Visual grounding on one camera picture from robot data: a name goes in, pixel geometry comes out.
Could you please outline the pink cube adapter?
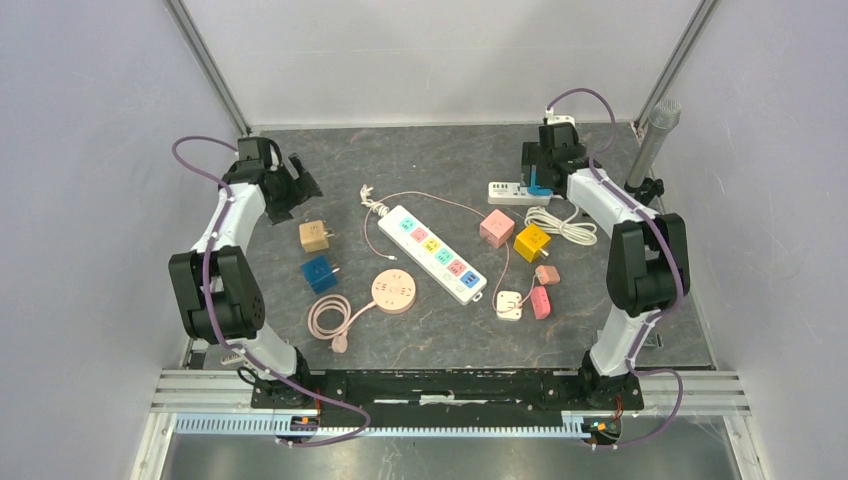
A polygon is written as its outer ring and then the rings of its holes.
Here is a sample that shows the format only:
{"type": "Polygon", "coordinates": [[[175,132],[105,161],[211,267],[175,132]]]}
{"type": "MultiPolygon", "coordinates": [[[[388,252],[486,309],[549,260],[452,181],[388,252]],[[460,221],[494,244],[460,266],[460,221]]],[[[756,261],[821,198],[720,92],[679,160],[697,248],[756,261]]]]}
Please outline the pink cube adapter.
{"type": "Polygon", "coordinates": [[[493,248],[502,247],[511,237],[515,221],[500,209],[492,210],[480,223],[479,234],[493,248]]]}

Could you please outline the blue cube socket adapter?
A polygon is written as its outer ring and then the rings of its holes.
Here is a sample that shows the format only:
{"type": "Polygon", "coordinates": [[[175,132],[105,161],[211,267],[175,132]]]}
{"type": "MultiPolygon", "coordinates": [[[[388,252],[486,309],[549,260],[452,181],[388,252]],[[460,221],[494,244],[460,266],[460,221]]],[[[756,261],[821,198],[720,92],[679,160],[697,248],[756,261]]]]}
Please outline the blue cube socket adapter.
{"type": "Polygon", "coordinates": [[[319,255],[300,266],[301,273],[310,289],[316,294],[322,294],[338,284],[338,265],[331,262],[325,255],[319,255]]]}

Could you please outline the pink round socket base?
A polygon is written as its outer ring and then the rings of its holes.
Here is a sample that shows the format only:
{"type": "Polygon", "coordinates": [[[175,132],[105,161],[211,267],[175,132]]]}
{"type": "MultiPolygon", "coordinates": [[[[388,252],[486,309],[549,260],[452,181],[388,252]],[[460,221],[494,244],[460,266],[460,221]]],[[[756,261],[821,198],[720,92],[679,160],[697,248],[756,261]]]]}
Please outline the pink round socket base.
{"type": "Polygon", "coordinates": [[[414,279],[401,269],[381,272],[371,286],[375,306],[387,314],[401,314],[407,311],[415,301],[416,293],[414,279]]]}

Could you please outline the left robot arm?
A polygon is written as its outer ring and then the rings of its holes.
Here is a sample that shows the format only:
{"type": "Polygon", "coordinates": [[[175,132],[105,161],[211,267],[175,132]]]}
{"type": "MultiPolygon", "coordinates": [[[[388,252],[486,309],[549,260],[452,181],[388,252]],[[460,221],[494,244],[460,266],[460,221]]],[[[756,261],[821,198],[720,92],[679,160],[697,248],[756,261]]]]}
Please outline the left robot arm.
{"type": "Polygon", "coordinates": [[[267,137],[245,137],[232,145],[237,158],[222,176],[187,162],[179,153],[186,141],[176,140],[172,154],[216,184],[217,205],[194,246],[168,262],[184,330],[252,365],[261,379],[277,380],[278,397],[302,407],[313,397],[314,381],[299,350],[267,325],[263,293],[246,250],[260,218],[288,221],[292,209],[322,191],[297,155],[284,156],[267,137]]]}

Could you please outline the pink plug adapter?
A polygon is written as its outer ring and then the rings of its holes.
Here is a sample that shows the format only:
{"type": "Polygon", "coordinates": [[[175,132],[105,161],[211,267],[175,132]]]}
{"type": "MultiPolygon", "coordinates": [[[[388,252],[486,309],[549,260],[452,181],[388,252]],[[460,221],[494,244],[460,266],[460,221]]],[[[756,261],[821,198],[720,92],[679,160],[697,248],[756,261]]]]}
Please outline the pink plug adapter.
{"type": "Polygon", "coordinates": [[[544,320],[551,314],[551,302],[545,286],[534,287],[530,292],[529,300],[536,320],[544,320]]]}

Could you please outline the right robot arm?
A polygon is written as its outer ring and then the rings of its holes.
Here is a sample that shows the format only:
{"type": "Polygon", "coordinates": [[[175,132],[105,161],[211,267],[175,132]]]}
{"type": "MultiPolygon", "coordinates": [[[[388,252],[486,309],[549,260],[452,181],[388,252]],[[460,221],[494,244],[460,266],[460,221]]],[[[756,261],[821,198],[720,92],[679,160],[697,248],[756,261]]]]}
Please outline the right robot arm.
{"type": "Polygon", "coordinates": [[[522,172],[532,193],[552,193],[587,214],[610,241],[606,288],[612,309],[589,350],[580,400],[602,408],[618,393],[615,377],[632,373],[645,338],[686,295],[688,254],[683,219],[638,203],[587,154],[574,123],[543,121],[522,146],[522,172]]]}

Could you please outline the yellow cube adapter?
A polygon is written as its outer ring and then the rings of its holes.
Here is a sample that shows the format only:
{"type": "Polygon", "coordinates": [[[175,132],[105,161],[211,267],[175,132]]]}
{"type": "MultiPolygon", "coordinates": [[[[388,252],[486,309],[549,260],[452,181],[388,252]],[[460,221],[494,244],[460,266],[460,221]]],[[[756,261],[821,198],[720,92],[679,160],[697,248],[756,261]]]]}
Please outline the yellow cube adapter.
{"type": "Polygon", "coordinates": [[[515,237],[513,249],[528,263],[533,263],[549,256],[547,250],[552,238],[539,226],[530,224],[515,237]]]}

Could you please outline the white usb charger plug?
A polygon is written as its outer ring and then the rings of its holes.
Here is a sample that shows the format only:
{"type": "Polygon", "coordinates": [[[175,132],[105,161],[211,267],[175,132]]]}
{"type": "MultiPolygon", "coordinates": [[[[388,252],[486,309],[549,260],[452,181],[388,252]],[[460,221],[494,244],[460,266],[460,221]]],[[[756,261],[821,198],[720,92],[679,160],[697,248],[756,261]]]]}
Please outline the white usb charger plug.
{"type": "Polygon", "coordinates": [[[517,322],[522,317],[522,295],[516,291],[499,291],[495,295],[495,313],[499,320],[517,322]]]}

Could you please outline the beige cube adapter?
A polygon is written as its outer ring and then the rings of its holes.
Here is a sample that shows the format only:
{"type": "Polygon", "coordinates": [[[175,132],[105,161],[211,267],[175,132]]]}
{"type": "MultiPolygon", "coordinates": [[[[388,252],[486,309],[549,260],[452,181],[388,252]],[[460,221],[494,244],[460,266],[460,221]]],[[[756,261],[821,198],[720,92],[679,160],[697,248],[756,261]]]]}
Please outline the beige cube adapter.
{"type": "Polygon", "coordinates": [[[323,220],[314,220],[299,225],[299,241],[306,253],[314,253],[330,248],[329,238],[333,236],[323,220]]]}

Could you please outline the small salmon charger plug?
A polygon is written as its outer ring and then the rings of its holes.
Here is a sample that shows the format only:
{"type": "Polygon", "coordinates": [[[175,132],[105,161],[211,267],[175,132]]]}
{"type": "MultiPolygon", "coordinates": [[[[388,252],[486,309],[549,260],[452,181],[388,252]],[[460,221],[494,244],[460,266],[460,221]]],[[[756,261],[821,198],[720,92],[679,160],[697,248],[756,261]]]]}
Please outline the small salmon charger plug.
{"type": "Polygon", "coordinates": [[[555,285],[561,281],[558,270],[551,265],[539,265],[535,269],[535,275],[540,285],[555,285]]]}

